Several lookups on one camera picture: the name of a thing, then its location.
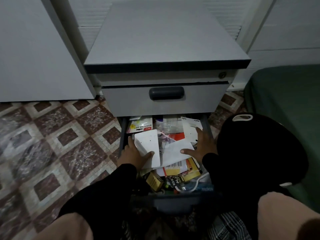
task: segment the drawer handle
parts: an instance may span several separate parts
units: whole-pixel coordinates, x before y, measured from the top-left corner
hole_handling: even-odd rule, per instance
[[[149,96],[151,100],[180,99],[184,96],[184,89],[183,87],[150,88]]]

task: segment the person's left hand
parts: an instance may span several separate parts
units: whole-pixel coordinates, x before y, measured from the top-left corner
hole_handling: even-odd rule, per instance
[[[122,164],[132,164],[140,171],[146,161],[154,155],[154,152],[148,152],[141,156],[131,136],[128,137],[128,145],[124,147],[121,156],[117,161],[118,167]]]

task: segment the hand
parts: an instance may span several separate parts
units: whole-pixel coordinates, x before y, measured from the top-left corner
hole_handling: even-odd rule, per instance
[[[190,155],[191,157],[194,157],[197,162],[201,163],[202,158],[207,153],[215,153],[218,154],[217,151],[217,145],[214,143],[214,139],[209,137],[209,135],[205,132],[203,132],[200,128],[195,128],[198,133],[198,144],[196,150],[190,150],[190,149],[182,149],[180,152],[182,154]]]
[[[148,152],[146,155],[141,156],[132,137],[128,137],[128,145],[124,147],[121,156],[117,161],[118,167],[122,164],[132,164],[140,171],[145,165],[146,161],[154,155],[154,152]]]

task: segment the green cushion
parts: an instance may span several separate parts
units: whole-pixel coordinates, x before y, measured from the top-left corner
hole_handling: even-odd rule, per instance
[[[309,170],[303,181],[289,190],[320,212],[320,65],[258,70],[246,85],[244,95],[249,112],[278,121],[302,143]]]

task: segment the diamond pattern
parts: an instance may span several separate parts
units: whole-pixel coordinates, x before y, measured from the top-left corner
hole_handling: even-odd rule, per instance
[[[216,138],[245,112],[227,92],[209,118]],[[121,127],[103,96],[94,100],[0,103],[0,239],[34,236],[78,190],[116,169]]]

